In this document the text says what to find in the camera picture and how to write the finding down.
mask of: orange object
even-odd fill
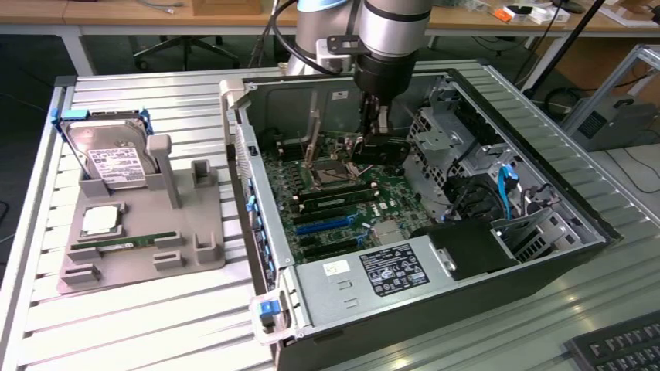
[[[497,9],[493,13],[493,15],[500,19],[502,20],[504,22],[508,22],[512,20],[512,15],[508,14],[504,9]]]

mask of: office chair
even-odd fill
[[[193,52],[193,46],[208,50],[209,52],[228,58],[232,60],[232,68],[238,68],[240,67],[240,62],[238,62],[238,57],[226,51],[225,49],[220,48],[218,46],[222,44],[222,38],[221,36],[216,36],[216,45],[208,44],[201,39],[206,36],[177,36],[173,39],[168,39],[166,36],[160,36],[160,43],[152,46],[150,48],[134,52],[133,49],[133,62],[134,66],[137,67],[138,70],[145,71],[148,69],[148,63],[142,59],[145,56],[150,56],[153,53],[160,52],[161,50],[173,48],[174,46],[182,46],[184,50],[184,71],[188,70],[188,56]]]

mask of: black cylinder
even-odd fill
[[[356,58],[353,80],[357,87],[389,106],[410,84],[416,52],[400,58],[381,60],[370,54]]]

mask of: hard drive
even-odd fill
[[[138,111],[66,111],[57,129],[84,157],[80,164],[89,179],[101,179],[109,189],[146,185],[145,176],[157,172],[146,153],[148,115]]]

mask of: green circuit board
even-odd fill
[[[409,238],[412,231],[432,224],[400,168],[354,165],[348,162],[350,143],[354,143],[354,139],[353,133],[321,132],[321,145],[317,146],[312,168],[305,166],[302,159],[282,161],[282,156],[277,154],[264,155],[286,240],[298,264],[386,243],[389,240],[378,238],[373,229],[373,226],[384,225],[378,223],[389,222],[388,226],[396,225],[396,232],[400,233],[397,236],[402,239]],[[301,152],[304,148],[298,149],[297,157]],[[316,203],[304,203],[294,200],[294,196],[313,197],[318,192],[328,191],[336,191],[337,194],[328,197],[330,201],[321,199]],[[333,200],[344,204],[334,205]],[[334,217],[300,223],[300,217],[313,217],[321,213]],[[301,227],[346,217],[350,218],[350,223],[345,226],[304,235],[297,233]],[[314,248],[328,246],[336,246],[336,249],[320,254],[310,253]]]

